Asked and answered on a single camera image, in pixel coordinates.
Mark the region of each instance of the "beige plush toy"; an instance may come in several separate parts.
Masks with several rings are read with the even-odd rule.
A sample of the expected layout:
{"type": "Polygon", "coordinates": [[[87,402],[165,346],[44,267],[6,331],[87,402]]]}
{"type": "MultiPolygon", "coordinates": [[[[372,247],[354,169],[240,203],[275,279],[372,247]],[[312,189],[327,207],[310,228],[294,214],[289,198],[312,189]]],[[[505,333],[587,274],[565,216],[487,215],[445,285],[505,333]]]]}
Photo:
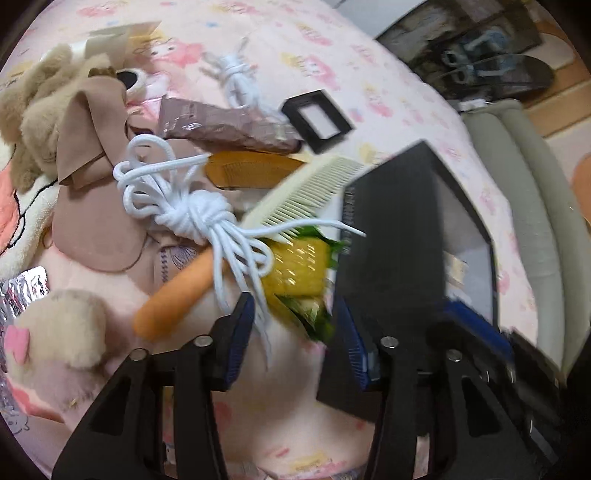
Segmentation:
{"type": "Polygon", "coordinates": [[[15,145],[12,184],[27,191],[42,173],[57,177],[56,149],[63,114],[92,68],[110,66],[106,54],[74,61],[59,45],[0,95],[0,135],[15,145]]]}
{"type": "Polygon", "coordinates": [[[105,384],[107,312],[101,299],[79,290],[51,292],[7,328],[9,377],[34,389],[61,413],[85,411],[105,384]]]}

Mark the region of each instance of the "bed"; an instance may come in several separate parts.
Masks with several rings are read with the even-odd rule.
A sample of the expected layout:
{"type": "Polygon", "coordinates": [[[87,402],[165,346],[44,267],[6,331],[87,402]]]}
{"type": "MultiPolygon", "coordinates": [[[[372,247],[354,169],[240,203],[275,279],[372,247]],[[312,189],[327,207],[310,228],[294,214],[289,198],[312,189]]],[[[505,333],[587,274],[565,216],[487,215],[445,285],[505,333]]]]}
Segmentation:
{"type": "MultiPolygon", "coordinates": [[[[493,239],[500,326],[517,328],[535,343],[535,298],[519,257],[509,203],[481,163],[459,115],[401,61],[320,0],[54,0],[13,50],[0,84],[58,43],[84,40],[100,28],[147,21],[161,24],[134,46],[127,61],[165,79],[169,95],[226,106],[203,55],[235,51],[248,37],[245,56],[256,64],[269,104],[324,89],[354,124],[346,141],[329,154],[369,165],[426,140],[463,186],[493,239]]],[[[158,99],[138,108],[155,117],[158,99]]],[[[297,155],[314,161],[310,150],[297,155]]],[[[5,203],[12,199],[7,188],[5,203]]],[[[53,290],[76,286],[102,296],[123,330],[129,330],[134,311],[147,298],[124,275],[90,271],[47,238],[31,264],[46,267],[53,290]]],[[[207,295],[155,350],[178,348],[207,332],[219,315],[213,295],[207,295]]],[[[367,460],[373,425],[316,401],[321,346],[294,336],[278,322],[269,336],[274,351],[269,371],[260,344],[251,342],[238,382],[229,393],[214,396],[230,475],[282,480],[356,475],[367,460]]],[[[66,426],[27,413],[11,419],[13,434],[47,475],[73,426],[75,421],[66,426]]]]}

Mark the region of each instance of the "white shoelace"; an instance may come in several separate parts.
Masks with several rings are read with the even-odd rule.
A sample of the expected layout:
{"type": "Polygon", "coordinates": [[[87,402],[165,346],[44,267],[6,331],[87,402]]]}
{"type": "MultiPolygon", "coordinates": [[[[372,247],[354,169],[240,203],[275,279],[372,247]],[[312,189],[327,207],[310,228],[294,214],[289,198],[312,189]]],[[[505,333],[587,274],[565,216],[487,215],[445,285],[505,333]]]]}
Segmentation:
{"type": "Polygon", "coordinates": [[[213,286],[219,306],[231,311],[223,288],[222,265],[227,260],[241,291],[251,291],[245,274],[251,279],[253,295],[262,311],[257,315],[255,327],[261,335],[267,362],[270,345],[266,325],[270,313],[261,284],[261,277],[270,273],[274,256],[264,242],[257,237],[269,236],[302,226],[332,226],[365,236],[363,232],[336,220],[299,219],[272,227],[243,229],[237,225],[232,207],[219,192],[192,190],[191,184],[207,162],[210,154],[176,159],[168,143],[155,135],[138,135],[129,142],[126,160],[117,164],[113,176],[119,190],[123,191],[125,211],[134,218],[152,216],[154,223],[174,232],[175,235],[193,240],[198,245],[210,243],[213,249],[213,286]],[[167,161],[155,164],[142,162],[136,147],[160,147],[167,161]],[[181,174],[180,168],[187,168],[181,174]],[[162,173],[169,172],[169,180],[162,173]]]}
{"type": "Polygon", "coordinates": [[[218,57],[205,52],[203,59],[215,69],[216,77],[221,82],[226,99],[232,108],[253,109],[267,119],[282,124],[288,123],[289,120],[283,113],[261,100],[261,92],[256,84],[252,67],[242,55],[247,43],[248,39],[243,38],[236,53],[218,57]]]}

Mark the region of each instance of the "silver foil package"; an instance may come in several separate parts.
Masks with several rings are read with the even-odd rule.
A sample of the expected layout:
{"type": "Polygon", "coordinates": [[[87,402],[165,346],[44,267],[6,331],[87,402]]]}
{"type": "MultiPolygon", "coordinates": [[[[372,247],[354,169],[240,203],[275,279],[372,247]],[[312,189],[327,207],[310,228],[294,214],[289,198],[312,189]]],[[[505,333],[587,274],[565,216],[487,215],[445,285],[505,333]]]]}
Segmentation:
{"type": "Polygon", "coordinates": [[[302,140],[290,124],[256,119],[246,109],[224,109],[180,98],[163,98],[159,136],[188,138],[220,150],[255,150],[290,154],[302,140]]]}
{"type": "Polygon", "coordinates": [[[16,409],[4,376],[7,371],[4,332],[32,302],[48,293],[47,272],[43,267],[32,268],[0,283],[0,411],[4,413],[16,409]]]}

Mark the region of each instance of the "carrot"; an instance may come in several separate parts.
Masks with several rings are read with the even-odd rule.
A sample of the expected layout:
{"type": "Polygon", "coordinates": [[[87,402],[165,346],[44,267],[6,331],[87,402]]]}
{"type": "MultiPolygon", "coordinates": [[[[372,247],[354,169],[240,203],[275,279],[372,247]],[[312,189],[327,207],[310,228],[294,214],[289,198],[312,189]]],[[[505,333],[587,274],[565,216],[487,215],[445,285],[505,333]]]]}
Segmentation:
{"type": "Polygon", "coordinates": [[[213,250],[208,247],[140,308],[135,333],[151,342],[169,335],[212,284],[213,250]]]}

